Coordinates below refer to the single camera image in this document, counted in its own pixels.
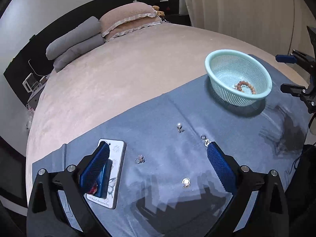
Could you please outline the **cream curtain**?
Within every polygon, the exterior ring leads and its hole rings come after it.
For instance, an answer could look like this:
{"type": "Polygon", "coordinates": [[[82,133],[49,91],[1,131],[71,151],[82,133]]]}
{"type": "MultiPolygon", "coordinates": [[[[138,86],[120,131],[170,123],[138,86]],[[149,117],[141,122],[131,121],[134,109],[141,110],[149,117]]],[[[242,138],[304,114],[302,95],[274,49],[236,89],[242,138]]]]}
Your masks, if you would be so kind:
{"type": "Polygon", "coordinates": [[[193,27],[247,42],[271,55],[293,49],[314,56],[307,27],[315,17],[304,0],[185,0],[193,27]]]}

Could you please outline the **mint green plastic basket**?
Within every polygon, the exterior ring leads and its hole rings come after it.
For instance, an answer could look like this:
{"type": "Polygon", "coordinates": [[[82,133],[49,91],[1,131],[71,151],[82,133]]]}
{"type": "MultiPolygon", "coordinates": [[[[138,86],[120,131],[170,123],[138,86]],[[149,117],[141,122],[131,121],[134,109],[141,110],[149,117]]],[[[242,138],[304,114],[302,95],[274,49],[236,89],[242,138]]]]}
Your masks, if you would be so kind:
{"type": "Polygon", "coordinates": [[[272,90],[272,79],[265,67],[240,51],[211,52],[205,59],[205,69],[215,93],[234,106],[254,104],[272,90]]]}

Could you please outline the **blue phone grip stand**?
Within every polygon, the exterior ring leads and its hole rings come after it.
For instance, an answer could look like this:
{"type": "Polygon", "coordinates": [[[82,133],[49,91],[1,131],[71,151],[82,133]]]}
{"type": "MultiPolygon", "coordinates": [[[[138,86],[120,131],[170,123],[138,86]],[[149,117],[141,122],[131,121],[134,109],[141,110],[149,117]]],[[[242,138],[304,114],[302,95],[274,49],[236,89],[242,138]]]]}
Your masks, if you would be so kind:
{"type": "Polygon", "coordinates": [[[109,178],[112,169],[112,160],[108,161],[103,166],[98,178],[94,182],[94,185],[87,194],[96,196],[97,198],[106,198],[108,192],[109,178]]]}

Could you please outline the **white phone with case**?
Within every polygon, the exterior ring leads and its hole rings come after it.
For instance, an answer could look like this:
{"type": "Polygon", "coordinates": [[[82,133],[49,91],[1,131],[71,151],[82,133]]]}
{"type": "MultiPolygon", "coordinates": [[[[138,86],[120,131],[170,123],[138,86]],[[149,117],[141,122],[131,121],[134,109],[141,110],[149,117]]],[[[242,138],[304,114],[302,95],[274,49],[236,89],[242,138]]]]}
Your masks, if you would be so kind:
{"type": "Polygon", "coordinates": [[[105,208],[115,209],[117,204],[120,175],[123,168],[126,143],[122,140],[99,139],[98,144],[100,144],[101,142],[106,142],[109,145],[109,159],[113,162],[109,178],[107,197],[99,198],[90,194],[86,194],[86,198],[89,201],[101,205],[105,208]]]}

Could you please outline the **blue grey cloth mat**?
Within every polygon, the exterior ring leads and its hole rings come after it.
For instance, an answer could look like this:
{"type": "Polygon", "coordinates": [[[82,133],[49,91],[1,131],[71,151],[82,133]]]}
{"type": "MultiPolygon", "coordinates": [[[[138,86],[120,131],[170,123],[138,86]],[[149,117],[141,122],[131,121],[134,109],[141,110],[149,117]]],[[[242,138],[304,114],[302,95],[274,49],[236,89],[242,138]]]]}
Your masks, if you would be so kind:
{"type": "Polygon", "coordinates": [[[122,140],[126,152],[117,205],[90,206],[112,236],[204,236],[228,205],[201,135],[255,172],[276,170],[287,187],[302,151],[310,114],[298,98],[280,91],[288,78],[263,62],[273,88],[246,107],[232,106],[204,75],[144,102],[62,145],[34,163],[32,172],[61,171],[94,151],[99,139],[122,140]],[[179,133],[177,124],[183,125],[179,133]],[[143,155],[145,162],[136,164],[143,155]],[[189,188],[182,180],[191,179],[189,188]]]}

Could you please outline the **silver clasp charm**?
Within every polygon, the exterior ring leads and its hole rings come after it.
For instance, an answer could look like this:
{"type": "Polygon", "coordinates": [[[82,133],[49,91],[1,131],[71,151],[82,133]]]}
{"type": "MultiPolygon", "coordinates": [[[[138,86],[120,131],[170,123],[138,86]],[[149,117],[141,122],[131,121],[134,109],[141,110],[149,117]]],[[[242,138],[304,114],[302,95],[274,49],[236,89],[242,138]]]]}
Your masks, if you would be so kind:
{"type": "Polygon", "coordinates": [[[211,141],[209,140],[209,138],[208,138],[205,134],[202,134],[202,135],[201,135],[201,139],[204,141],[204,145],[205,145],[206,147],[208,147],[209,144],[211,143],[211,141]]]}

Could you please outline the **small silver earring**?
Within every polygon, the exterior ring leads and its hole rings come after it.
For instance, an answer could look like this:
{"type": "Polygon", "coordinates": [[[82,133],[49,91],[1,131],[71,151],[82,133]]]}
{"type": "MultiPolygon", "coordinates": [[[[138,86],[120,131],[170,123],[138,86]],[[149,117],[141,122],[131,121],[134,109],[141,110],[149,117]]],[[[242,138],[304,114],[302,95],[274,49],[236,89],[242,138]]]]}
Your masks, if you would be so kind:
{"type": "Polygon", "coordinates": [[[141,164],[145,162],[145,157],[143,155],[139,155],[136,159],[135,159],[135,163],[136,164],[141,164]]]}

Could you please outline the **pearl silver earring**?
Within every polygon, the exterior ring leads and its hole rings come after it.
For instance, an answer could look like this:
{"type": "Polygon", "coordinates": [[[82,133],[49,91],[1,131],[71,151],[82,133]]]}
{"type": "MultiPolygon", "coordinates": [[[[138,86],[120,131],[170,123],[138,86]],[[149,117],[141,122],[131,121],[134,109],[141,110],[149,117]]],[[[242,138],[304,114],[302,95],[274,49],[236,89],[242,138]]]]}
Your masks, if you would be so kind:
{"type": "Polygon", "coordinates": [[[178,123],[178,124],[177,124],[177,130],[178,130],[179,133],[185,131],[185,129],[183,129],[183,125],[182,125],[181,123],[178,123]]]}

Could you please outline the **brown teddy bear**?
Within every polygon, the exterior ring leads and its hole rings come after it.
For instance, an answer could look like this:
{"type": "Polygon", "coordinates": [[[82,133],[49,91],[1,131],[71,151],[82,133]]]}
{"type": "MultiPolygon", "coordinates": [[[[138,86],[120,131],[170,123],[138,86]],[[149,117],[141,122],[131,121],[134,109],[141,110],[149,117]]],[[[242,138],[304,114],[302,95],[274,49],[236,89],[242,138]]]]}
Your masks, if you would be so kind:
{"type": "Polygon", "coordinates": [[[165,13],[160,10],[159,6],[153,5],[152,8],[156,11],[157,16],[159,16],[160,18],[164,18],[165,17],[165,13]]]}

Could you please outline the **beige bed blanket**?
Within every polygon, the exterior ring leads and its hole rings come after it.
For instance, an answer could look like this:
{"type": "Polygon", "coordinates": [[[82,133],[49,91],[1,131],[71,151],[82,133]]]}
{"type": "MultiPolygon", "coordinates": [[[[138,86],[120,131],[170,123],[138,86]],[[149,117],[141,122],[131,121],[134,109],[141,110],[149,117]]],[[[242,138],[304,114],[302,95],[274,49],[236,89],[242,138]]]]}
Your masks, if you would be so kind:
{"type": "Polygon", "coordinates": [[[204,75],[206,56],[218,49],[255,55],[295,84],[307,85],[273,55],[205,29],[162,23],[116,38],[49,76],[27,141],[27,194],[34,162],[114,116],[204,75]]]}

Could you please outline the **lower pink frilled pillow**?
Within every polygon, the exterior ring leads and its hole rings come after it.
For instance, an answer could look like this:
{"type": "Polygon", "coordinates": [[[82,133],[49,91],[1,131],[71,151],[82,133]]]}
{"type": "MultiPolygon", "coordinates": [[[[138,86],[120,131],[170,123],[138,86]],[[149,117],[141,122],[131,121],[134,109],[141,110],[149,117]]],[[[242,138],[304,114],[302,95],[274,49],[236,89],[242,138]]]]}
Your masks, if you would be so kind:
{"type": "Polygon", "coordinates": [[[155,26],[162,23],[162,20],[160,17],[156,16],[154,18],[145,17],[136,19],[127,23],[123,23],[113,30],[111,30],[104,38],[105,41],[111,41],[117,37],[132,33],[134,31],[140,30],[142,28],[147,28],[150,26],[155,26]]]}

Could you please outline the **pink frilled pillow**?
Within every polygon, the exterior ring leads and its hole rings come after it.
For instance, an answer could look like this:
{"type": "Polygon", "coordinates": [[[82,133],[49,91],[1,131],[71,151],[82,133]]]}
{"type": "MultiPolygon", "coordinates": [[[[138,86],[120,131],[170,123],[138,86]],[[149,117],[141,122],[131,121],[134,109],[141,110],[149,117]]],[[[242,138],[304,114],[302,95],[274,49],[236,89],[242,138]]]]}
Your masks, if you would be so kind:
{"type": "Polygon", "coordinates": [[[122,5],[110,10],[100,18],[102,37],[104,38],[110,31],[124,23],[145,17],[154,18],[155,16],[157,16],[157,11],[146,3],[133,2],[122,5]]]}
{"type": "Polygon", "coordinates": [[[113,30],[111,30],[104,38],[105,41],[111,41],[117,37],[132,33],[134,31],[140,30],[142,28],[147,28],[150,26],[155,26],[162,23],[162,20],[160,17],[156,16],[154,18],[145,17],[136,19],[127,23],[123,23],[113,30]]]}

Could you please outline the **grey folded duvet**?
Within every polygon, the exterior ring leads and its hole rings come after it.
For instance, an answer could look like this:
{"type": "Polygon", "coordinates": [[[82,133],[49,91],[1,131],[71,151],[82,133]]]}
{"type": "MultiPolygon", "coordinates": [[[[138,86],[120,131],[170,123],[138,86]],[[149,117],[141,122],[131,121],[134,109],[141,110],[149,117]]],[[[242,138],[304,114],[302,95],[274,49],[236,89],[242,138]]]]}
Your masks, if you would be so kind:
{"type": "Polygon", "coordinates": [[[55,71],[59,72],[70,62],[103,44],[101,24],[92,16],[49,44],[46,57],[53,61],[55,71]]]}

